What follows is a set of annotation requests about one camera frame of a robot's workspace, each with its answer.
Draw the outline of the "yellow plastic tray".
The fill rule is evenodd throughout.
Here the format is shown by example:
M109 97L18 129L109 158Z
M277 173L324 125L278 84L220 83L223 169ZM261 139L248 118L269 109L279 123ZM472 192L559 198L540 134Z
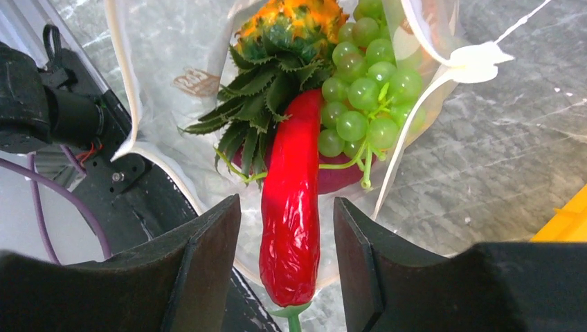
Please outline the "yellow plastic tray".
M586 243L586 186L581 188L530 239L531 242Z

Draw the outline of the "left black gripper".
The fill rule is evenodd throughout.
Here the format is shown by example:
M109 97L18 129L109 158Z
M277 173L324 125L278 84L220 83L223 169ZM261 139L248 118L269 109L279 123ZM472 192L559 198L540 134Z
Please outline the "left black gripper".
M137 155L112 161L130 132L130 116L116 95L99 89L89 69L62 46L60 30L42 31L46 68L1 44L1 150L36 152L50 145L77 149L76 163L111 178L111 193L127 191L146 171Z

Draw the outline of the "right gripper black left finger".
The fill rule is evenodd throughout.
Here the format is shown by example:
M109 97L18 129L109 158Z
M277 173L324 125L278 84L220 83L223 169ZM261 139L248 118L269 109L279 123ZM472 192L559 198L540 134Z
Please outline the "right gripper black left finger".
M235 208L236 240L228 251L233 265L240 228L240 198L232 195L203 214L220 217ZM141 291L165 278L166 263L138 253L103 261L58 266L15 252L1 252L2 331L164 331L170 291L162 286L151 304Z

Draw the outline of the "red toy chili pepper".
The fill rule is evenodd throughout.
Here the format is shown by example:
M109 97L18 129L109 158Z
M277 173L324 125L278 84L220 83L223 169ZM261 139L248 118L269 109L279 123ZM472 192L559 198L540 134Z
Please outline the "red toy chili pepper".
M281 307L310 302L320 261L318 136L323 97L301 93L277 128L261 198L260 278Z

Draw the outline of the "toy pineapple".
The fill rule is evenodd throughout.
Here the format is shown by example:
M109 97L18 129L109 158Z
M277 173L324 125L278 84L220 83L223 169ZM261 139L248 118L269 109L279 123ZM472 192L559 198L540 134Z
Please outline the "toy pineapple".
M259 179L289 103L332 76L332 52L349 17L337 1L268 1L235 33L228 50L237 76L219 90L220 104L183 132L224 129L215 161L233 168L242 147L238 172L247 182Z

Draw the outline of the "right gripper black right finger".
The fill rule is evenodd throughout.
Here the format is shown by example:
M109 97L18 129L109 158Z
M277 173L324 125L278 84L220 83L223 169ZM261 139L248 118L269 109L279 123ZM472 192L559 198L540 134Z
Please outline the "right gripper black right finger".
M585 331L586 245L482 242L446 258L334 201L348 331Z

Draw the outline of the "purple toy sweet potato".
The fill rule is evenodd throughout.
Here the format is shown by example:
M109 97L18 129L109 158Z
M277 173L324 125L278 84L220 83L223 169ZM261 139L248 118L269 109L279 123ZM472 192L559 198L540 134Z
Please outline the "purple toy sweet potato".
M242 166L242 147L237 150L237 153L233 159L233 164L241 167ZM267 147L265 162L269 166L271 161L272 146ZM345 154L339 154L337 157L328 158L319 155L319 161L322 163L331 164L343 164L350 159ZM318 172L318 194L329 194L338 191L349 185L360 183L363 178L363 172L357 165L345 169L320 169Z

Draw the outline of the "green toy grapes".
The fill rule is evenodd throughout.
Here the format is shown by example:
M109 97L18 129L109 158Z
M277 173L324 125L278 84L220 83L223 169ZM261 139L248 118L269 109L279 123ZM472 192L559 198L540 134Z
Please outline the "green toy grapes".
M338 32L335 72L322 85L318 151L328 158L345 154L350 161L322 162L324 169L357 165L360 184L369 188L372 166L395 145L423 81L415 69L397 67L382 1L359 1L353 19Z

